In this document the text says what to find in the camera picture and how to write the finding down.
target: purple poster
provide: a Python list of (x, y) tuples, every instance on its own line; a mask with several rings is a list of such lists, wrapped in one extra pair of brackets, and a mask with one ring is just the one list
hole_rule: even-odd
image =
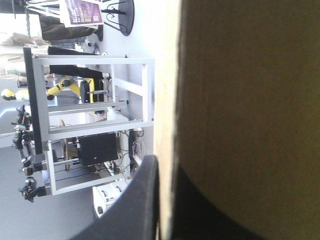
[(103, 22), (98, 4), (84, 0), (65, 0), (65, 3), (71, 25), (92, 25)]

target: metal frame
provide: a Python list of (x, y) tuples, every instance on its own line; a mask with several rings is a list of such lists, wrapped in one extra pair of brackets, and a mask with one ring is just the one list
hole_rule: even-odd
[[(55, 177), (55, 164), (52, 155), (51, 141), (66, 139), (71, 137), (79, 137), (85, 135), (93, 135), (99, 133), (117, 132), (128, 129), (137, 129), (143, 127), (153, 126), (152, 120), (152, 89), (151, 80), (148, 78), (148, 66), (154, 65), (155, 61), (152, 58), (112, 58), (109, 56), (95, 56), (95, 55), (43, 55), (32, 58), (33, 74), (34, 74), (34, 92), (29, 94), (36, 96), (36, 111), (39, 117), (39, 132), (41, 134), (41, 146), (45, 152), (47, 169), (50, 173), (51, 194), (63, 194), (70, 191), (92, 187), (98, 184), (111, 182), (129, 177), (130, 171), (124, 170), (124, 173), (104, 177), (101, 179), (79, 183), (67, 187), (57, 189)], [(70, 104), (62, 106), (48, 106), (46, 96), (46, 86), (44, 79), (44, 65), (110, 65), (112, 77), (112, 101), (111, 102), (96, 102), (86, 104)], [(140, 65), (142, 69), (142, 85), (134, 84), (115, 77), (114, 65)], [(106, 120), (102, 122), (86, 123), (74, 126), (63, 126), (50, 128), (49, 116), (73, 114), (81, 112), (90, 112), (107, 109), (113, 106), (126, 105), (127, 101), (117, 100), (117, 88), (132, 92), (142, 97), (142, 119), (129, 121), (126, 117), (119, 117), (114, 120)], [(116, 161), (125, 162), (130, 161), (128, 155), (123, 159)]]

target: wooden surface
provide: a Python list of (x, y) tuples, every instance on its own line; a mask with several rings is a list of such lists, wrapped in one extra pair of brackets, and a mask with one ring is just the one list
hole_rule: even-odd
[(155, 61), (154, 154), (159, 161), (161, 238), (170, 238), (172, 222), (172, 176), (174, 168), (175, 107), (178, 77), (180, 0), (163, 0), (159, 48)]
[[(162, 63), (166, 78), (156, 79), (160, 223), (175, 154), (241, 225), (270, 240), (318, 240), (319, 1), (183, 0), (182, 11), (176, 103), (174, 48), (160, 59), (173, 59)], [(173, 101), (176, 116), (159, 101)]]

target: black box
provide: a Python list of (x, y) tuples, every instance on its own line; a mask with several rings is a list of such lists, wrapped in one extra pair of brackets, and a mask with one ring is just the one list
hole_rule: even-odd
[(115, 133), (81, 136), (78, 138), (79, 161), (84, 166), (118, 159), (117, 137)]

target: poster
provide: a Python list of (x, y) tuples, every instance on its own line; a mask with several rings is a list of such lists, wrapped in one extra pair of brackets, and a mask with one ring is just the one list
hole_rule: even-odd
[(90, 27), (104, 24), (101, 0), (61, 0), (60, 20), (68, 27)]

